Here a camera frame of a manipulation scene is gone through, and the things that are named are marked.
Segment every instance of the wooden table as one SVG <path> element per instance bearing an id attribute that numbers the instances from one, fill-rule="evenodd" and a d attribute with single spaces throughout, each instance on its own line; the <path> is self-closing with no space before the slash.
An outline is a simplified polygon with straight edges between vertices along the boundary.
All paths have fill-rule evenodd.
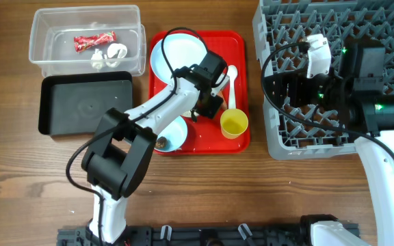
<path id="1" fill-rule="evenodd" d="M 69 156 L 89 136 L 51 139 L 38 132 L 43 78 L 28 60 L 28 48 L 37 9 L 105 4 L 138 4 L 147 46 L 157 32 L 177 26 L 235 30 L 246 41 L 248 149 L 231 156 L 155 154 L 129 199 L 129 225 L 264 224 L 329 213 L 359 223 L 362 239 L 376 244 L 369 187 L 358 156 L 275 161 L 268 154 L 252 30 L 258 1 L 0 2 L 0 245 L 55 245 L 57 229 L 85 225 L 92 218 L 92 194 L 72 187 L 64 174 Z M 135 105 L 147 100 L 147 83 L 147 71 L 134 78 Z M 88 185 L 79 161 L 73 174 Z"/>

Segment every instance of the yellow cup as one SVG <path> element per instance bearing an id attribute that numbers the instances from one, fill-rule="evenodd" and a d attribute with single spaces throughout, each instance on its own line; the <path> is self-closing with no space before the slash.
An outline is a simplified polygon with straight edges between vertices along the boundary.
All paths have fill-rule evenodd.
<path id="1" fill-rule="evenodd" d="M 220 124 L 223 136 L 228 139 L 235 139 L 246 131 L 249 119 L 239 109 L 227 109 L 220 118 Z"/>

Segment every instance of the black tray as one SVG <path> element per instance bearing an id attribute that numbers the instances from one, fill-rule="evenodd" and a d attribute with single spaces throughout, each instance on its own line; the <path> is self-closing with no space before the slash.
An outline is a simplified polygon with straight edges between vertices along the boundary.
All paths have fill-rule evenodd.
<path id="1" fill-rule="evenodd" d="M 93 133 L 112 107 L 121 112 L 133 107 L 132 77 L 128 72 L 47 77 L 40 95 L 39 132 Z"/>

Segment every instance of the white bowl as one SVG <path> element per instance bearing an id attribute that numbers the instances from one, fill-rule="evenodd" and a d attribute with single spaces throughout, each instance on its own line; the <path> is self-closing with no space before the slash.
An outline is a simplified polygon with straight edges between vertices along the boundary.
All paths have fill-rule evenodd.
<path id="1" fill-rule="evenodd" d="M 165 148 L 157 149 L 160 152 L 171 152 L 175 151 L 185 143 L 186 137 L 188 135 L 188 127 L 185 120 L 182 117 L 177 117 L 173 120 L 160 134 L 157 136 L 165 137 L 167 139 L 167 144 Z"/>
<path id="2" fill-rule="evenodd" d="M 156 43 L 151 52 L 151 69 L 156 77 L 164 83 L 171 80 L 171 71 L 162 55 L 162 40 Z M 184 33 L 168 35 L 163 44 L 165 55 L 170 62 L 172 69 L 190 67 L 192 64 L 200 64 L 206 55 L 206 48 L 198 38 Z"/>

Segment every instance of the plastic dish rack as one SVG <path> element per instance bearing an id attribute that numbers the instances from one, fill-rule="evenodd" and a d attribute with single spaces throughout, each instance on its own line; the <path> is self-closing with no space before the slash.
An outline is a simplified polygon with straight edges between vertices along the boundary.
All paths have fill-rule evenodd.
<path id="1" fill-rule="evenodd" d="M 272 51 L 297 42 L 300 38 L 322 33 L 330 41 L 332 67 L 338 72 L 343 41 L 346 38 L 373 38 L 386 47 L 384 67 L 385 94 L 394 94 L 394 0 L 318 1 L 260 0 L 253 17 L 253 34 L 257 59 L 261 67 Z M 280 52 L 267 67 L 265 75 L 296 70 L 307 65 L 298 49 Z M 315 105 L 283 108 L 309 119 Z M 270 103 L 263 103 L 265 131 L 270 155 L 275 159 L 328 158 L 355 152 L 347 134 L 308 128 L 278 114 Z M 340 126 L 336 111 L 317 114 L 320 123 Z"/>

